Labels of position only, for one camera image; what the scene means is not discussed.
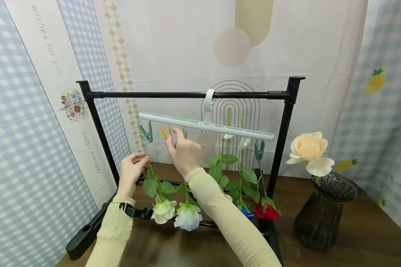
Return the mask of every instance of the left hand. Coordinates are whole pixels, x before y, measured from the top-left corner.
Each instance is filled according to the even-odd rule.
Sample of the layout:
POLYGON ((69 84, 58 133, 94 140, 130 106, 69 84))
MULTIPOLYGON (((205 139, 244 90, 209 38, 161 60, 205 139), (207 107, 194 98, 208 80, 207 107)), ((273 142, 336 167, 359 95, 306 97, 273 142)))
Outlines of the left hand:
POLYGON ((132 198, 135 182, 143 169, 147 168, 148 162, 151 162, 150 157, 144 152, 133 153, 121 160, 121 177, 116 195, 132 198))

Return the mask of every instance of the pink circle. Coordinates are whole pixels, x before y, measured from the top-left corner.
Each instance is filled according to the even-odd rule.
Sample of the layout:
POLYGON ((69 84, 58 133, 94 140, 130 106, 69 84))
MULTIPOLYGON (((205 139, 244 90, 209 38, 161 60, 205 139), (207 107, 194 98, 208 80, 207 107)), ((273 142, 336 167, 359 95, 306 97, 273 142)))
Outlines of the pink circle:
POLYGON ((215 57, 226 67, 236 67, 248 57, 251 49, 248 34, 243 29, 228 28, 217 37, 215 57))

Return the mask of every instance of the vertical pole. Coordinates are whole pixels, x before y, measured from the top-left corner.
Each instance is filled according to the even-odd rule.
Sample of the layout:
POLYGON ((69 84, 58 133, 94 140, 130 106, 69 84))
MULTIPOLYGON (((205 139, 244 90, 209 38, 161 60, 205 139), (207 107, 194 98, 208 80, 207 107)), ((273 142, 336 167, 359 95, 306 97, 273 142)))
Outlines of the vertical pole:
POLYGON ((275 190, 282 153, 285 147, 285 140, 287 139, 288 127, 290 126, 291 114, 293 113, 293 106, 296 103, 297 93, 299 92, 300 81, 304 79, 305 77, 301 76, 291 76, 288 79, 287 92, 290 93, 290 96, 285 99, 272 170, 270 171, 269 183, 267 184, 267 196, 270 198, 273 197, 273 192, 275 190))
POLYGON ((104 128, 102 127, 102 123, 98 115, 94 99, 88 96, 88 93, 92 92, 91 87, 89 86, 89 82, 86 80, 76 81, 76 82, 80 85, 80 89, 82 89, 83 96, 85 98, 86 103, 88 104, 89 112, 91 113, 92 119, 95 124, 95 128, 97 129, 98 135, 100 137, 102 148, 104 149, 105 152, 105 157, 107 158, 108 165, 110 166, 114 181, 118 186, 119 172, 118 169, 116 168, 116 164, 114 163, 113 154, 111 154, 110 146, 108 145, 107 137, 105 136, 104 128))

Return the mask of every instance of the clothes rack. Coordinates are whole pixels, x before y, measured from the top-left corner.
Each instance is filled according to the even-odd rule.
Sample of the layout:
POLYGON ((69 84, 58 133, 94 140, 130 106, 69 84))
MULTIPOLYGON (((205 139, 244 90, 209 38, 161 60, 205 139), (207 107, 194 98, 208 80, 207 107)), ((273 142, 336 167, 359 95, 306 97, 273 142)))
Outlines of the clothes rack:
MULTIPOLYGON (((269 181, 267 184, 267 196, 273 197, 276 180, 279 172, 279 166, 282 160, 283 149, 285 146, 285 140, 287 138, 288 127, 290 126, 291 114, 293 112, 293 106, 296 103, 297 94, 299 92, 300 81, 305 79, 302 76, 291 76, 288 79, 287 90, 285 91, 267 91, 267 92, 215 92, 213 98, 257 98, 257 99, 278 99, 284 100, 284 108, 280 123, 280 129, 277 137, 276 149, 273 158, 272 168, 270 172, 269 181)), ((205 92, 93 92, 86 80, 77 81, 82 90, 85 101, 87 102, 91 117, 94 121, 94 125, 98 132, 102 148, 104 149, 105 156, 110 166, 111 173, 116 185, 119 184, 119 172, 114 163, 113 155, 108 145, 107 137, 105 136, 104 129, 98 111, 94 102, 94 99, 100 98, 205 98, 205 92)), ((257 177, 260 177, 260 170, 255 169, 257 177)), ((171 182, 172 185, 179 185, 180 182, 171 182)), ((263 183, 259 182, 260 197, 263 197, 263 183)), ((85 251, 93 243, 96 235, 101 227, 101 222, 104 217, 105 211, 108 205, 113 199, 114 195, 110 198, 107 203, 104 203, 102 209, 94 216, 94 218, 85 226, 83 226, 79 232, 69 241, 66 246, 66 250, 69 254, 70 259, 75 260, 80 258, 85 251)), ((263 234, 266 241, 269 243, 279 261, 283 265, 282 256, 279 249, 276 229, 273 221, 259 219, 259 230, 263 234)), ((214 222, 201 221, 200 225, 203 227, 217 228, 214 222)))

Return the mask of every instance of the right hand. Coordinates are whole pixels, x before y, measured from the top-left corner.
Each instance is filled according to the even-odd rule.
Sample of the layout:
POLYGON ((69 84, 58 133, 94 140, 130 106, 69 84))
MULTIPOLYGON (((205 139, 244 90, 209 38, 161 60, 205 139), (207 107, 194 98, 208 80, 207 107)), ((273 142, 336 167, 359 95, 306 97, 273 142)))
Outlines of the right hand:
POLYGON ((186 179, 186 176, 199 168, 198 155, 201 153, 201 145, 184 138, 183 132, 173 128, 176 133, 176 143, 172 142, 172 135, 169 135, 165 144, 168 154, 177 171, 186 179))

